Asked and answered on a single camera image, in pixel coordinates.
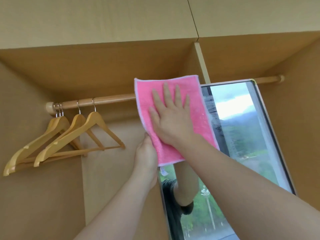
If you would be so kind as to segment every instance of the wooden wardrobe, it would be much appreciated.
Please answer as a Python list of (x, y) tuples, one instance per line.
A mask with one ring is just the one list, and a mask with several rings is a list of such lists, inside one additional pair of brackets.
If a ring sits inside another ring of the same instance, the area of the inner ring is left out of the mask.
[[(320, 210), (320, 0), (0, 0), (0, 168), (46, 129), (47, 102), (133, 93), (133, 79), (259, 86), (298, 196)], [(126, 149), (0, 177), (1, 239), (72, 239), (131, 174), (135, 101), (97, 105)], [(94, 110), (81, 108), (88, 115)], [(77, 109), (64, 111), (72, 117)], [(93, 132), (112, 144), (98, 128)], [(82, 135), (85, 147), (93, 142)], [(135, 240), (168, 239), (159, 185)]]

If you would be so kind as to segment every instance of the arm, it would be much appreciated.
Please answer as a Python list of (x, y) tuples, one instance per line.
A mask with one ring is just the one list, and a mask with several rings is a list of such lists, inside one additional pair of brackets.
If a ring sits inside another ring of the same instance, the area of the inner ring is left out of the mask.
[(241, 239), (317, 239), (320, 212), (297, 196), (221, 153), (193, 132), (190, 99), (175, 102), (167, 85), (164, 105), (154, 91), (150, 108), (155, 132), (189, 162)]
[(157, 167), (157, 153), (145, 135), (131, 177), (75, 240), (133, 239), (146, 197), (157, 182)]
[(177, 177), (173, 188), (174, 198), (179, 205), (187, 206), (192, 203), (199, 191), (198, 175), (186, 161), (178, 162), (173, 166)]

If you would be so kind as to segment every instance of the wooden clothes rod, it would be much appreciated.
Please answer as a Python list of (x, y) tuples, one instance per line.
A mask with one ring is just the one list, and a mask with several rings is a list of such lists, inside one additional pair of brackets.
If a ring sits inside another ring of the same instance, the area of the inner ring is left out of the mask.
[[(278, 76), (268, 76), (268, 77), (258, 77), (254, 80), (257, 84), (267, 84), (267, 83), (281, 83), (283, 82), (285, 77), (283, 75)], [(130, 100), (135, 100), (136, 96), (134, 93), (130, 94), (122, 94), (122, 95), (115, 95), (115, 96), (105, 96), (105, 97), (95, 97), (94, 98), (94, 104), (111, 104), (111, 103), (118, 103), (118, 102), (125, 102)], [(55, 115), (56, 111), (54, 110), (54, 104), (56, 105), (56, 108), (58, 108), (58, 104), (61, 105), (60, 108), (62, 109), (74, 109), (79, 107), (86, 107), (86, 106), (93, 106), (92, 98), (85, 98), (85, 99), (79, 99), (73, 100), (73, 101), (67, 101), (62, 103), (54, 103), (54, 102), (48, 102), (46, 104), (46, 109), (50, 115)]]

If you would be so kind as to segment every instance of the sky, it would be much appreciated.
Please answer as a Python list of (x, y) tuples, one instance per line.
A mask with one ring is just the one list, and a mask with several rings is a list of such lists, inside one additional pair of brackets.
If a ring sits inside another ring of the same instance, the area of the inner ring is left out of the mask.
[(244, 111), (254, 111), (254, 104), (246, 83), (231, 83), (211, 86), (211, 92), (220, 119), (228, 119), (242, 114)]

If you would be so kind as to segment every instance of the hanger hook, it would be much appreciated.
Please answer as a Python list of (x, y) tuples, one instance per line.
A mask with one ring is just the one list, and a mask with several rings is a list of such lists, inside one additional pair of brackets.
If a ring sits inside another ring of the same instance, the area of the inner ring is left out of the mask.
[(56, 104), (53, 104), (53, 108), (54, 108), (54, 111), (56, 112), (56, 118), (58, 118), (58, 113), (57, 113), (57, 110), (56, 110)]
[[(92, 98), (92, 103), (94, 105), (94, 97)], [(96, 106), (94, 105), (94, 112), (97, 112)]]
[(79, 108), (79, 100), (77, 100), (77, 106), (78, 106), (78, 109), (79, 109), (79, 114), (81, 114), (81, 111), (80, 111), (80, 108)]
[(58, 110), (59, 110), (59, 117), (61, 117), (61, 111), (60, 111), (60, 106), (58, 104)]
[(60, 103), (61, 111), (62, 111), (62, 116), (63, 116), (63, 109), (62, 109), (62, 104)]

